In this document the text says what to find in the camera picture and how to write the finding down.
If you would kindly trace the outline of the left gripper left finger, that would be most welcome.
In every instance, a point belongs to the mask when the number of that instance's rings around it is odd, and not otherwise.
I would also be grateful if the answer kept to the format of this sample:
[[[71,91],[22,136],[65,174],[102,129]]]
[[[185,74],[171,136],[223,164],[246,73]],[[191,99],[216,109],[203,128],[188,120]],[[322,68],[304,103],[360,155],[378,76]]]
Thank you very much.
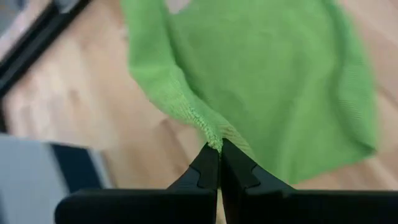
[[[79,190],[55,209],[56,224],[215,224],[219,153],[204,145],[166,189]]]

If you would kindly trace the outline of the black metal table frame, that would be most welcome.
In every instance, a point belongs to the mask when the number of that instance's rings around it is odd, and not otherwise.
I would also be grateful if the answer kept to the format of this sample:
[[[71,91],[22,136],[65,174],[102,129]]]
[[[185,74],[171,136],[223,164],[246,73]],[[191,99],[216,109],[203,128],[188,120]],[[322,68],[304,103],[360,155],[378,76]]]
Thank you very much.
[[[92,0],[50,0],[10,50],[0,60],[0,98],[66,29]]]

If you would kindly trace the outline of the green microfiber towel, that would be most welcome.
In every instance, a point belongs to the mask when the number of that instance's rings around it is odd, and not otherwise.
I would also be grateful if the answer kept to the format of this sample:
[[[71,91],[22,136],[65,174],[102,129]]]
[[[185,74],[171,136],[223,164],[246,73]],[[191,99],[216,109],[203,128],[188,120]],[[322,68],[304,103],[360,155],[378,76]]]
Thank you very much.
[[[208,144],[296,184],[377,148],[373,76],[335,0],[122,0],[129,71]]]

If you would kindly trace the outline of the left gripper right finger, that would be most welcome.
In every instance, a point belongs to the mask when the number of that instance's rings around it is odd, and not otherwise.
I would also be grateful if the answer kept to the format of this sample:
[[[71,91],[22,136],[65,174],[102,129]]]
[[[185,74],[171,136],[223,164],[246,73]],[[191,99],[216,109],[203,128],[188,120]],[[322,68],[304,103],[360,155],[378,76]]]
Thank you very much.
[[[227,224],[398,224],[398,191],[297,190],[224,139]]]

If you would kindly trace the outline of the navy white striped fabric basket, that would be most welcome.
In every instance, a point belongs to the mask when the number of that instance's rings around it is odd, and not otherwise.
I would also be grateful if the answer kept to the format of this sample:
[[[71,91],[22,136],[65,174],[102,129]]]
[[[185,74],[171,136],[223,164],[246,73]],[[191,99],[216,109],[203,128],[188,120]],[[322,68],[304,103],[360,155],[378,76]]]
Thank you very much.
[[[64,197],[110,187],[99,152],[0,134],[0,224],[55,224]]]

